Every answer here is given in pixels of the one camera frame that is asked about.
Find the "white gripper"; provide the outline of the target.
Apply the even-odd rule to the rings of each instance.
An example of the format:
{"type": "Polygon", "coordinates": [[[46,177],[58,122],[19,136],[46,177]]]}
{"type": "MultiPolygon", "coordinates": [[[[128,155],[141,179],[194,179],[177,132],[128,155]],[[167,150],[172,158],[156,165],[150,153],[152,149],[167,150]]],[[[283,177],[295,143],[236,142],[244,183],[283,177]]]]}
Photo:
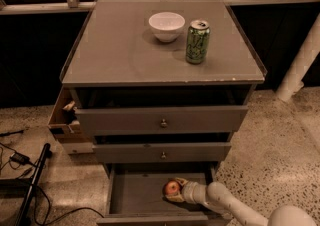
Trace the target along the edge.
{"type": "Polygon", "coordinates": [[[178,195],[166,195],[165,198],[170,202],[182,203],[184,200],[190,204],[206,203],[206,189],[207,186],[199,184],[198,182],[189,181],[184,178],[175,178],[175,181],[183,186],[181,194],[178,195]]]}

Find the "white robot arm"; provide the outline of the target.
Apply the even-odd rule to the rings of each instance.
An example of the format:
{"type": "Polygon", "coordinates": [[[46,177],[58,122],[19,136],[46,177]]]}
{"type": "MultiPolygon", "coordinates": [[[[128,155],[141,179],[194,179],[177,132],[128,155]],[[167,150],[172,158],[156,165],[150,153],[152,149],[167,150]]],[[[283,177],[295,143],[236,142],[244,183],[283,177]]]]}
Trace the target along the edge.
{"type": "Polygon", "coordinates": [[[235,226],[319,226],[320,153],[304,121],[319,118],[319,93],[257,91],[231,153],[207,185],[187,181],[191,204],[228,212],[235,226]]]}

